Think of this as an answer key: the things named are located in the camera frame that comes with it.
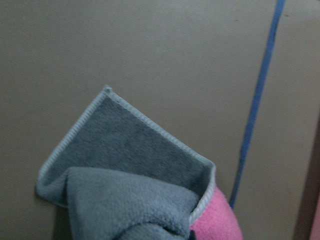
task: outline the blue stripe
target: blue stripe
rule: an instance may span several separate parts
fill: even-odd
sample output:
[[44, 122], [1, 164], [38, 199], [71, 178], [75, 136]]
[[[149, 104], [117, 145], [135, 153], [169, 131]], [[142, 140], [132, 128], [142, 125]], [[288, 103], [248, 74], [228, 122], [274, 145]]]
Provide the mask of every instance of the blue stripe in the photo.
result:
[[236, 173], [236, 178], [234, 181], [231, 198], [229, 201], [231, 208], [234, 208], [235, 206], [237, 193], [240, 185], [240, 180], [241, 180], [241, 176], [246, 163], [246, 158], [248, 155], [252, 134], [255, 128], [259, 105], [260, 105], [262, 93], [264, 90], [264, 86], [265, 86], [265, 82], [266, 82], [266, 78], [267, 78], [267, 74], [268, 74], [268, 70], [269, 70], [269, 66], [272, 58], [272, 53], [275, 46], [277, 27], [278, 27], [279, 19], [281, 17], [284, 6], [285, 6], [285, 0], [277, 0], [266, 48], [264, 51], [262, 64], [260, 67], [259, 77], [256, 83], [255, 92], [254, 92], [254, 96], [251, 103], [250, 114], [248, 116], [244, 137], [243, 137], [243, 142], [240, 149], [238, 170]]

